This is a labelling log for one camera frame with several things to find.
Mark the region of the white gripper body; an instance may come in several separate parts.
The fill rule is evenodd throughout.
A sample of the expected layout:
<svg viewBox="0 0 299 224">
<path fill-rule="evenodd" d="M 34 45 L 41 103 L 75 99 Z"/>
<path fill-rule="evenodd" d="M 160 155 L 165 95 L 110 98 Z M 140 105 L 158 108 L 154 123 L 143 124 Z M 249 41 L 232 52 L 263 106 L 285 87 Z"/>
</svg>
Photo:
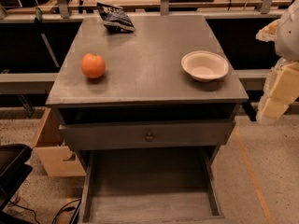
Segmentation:
<svg viewBox="0 0 299 224">
<path fill-rule="evenodd" d="M 295 0 L 280 17 L 275 50 L 286 60 L 299 61 L 299 0 Z"/>
</svg>

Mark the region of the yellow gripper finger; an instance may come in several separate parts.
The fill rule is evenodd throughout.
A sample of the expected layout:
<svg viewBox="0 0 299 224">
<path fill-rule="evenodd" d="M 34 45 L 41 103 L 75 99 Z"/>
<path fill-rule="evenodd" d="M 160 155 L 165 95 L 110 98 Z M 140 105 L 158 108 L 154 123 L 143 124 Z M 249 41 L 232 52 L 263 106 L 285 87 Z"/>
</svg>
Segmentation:
<svg viewBox="0 0 299 224">
<path fill-rule="evenodd" d="M 299 62 L 280 58 L 267 75 L 256 119 L 268 125 L 276 122 L 299 97 Z"/>
<path fill-rule="evenodd" d="M 270 22 L 256 34 L 255 38 L 264 42 L 274 41 L 276 39 L 276 33 L 279 22 L 280 19 Z"/>
</svg>

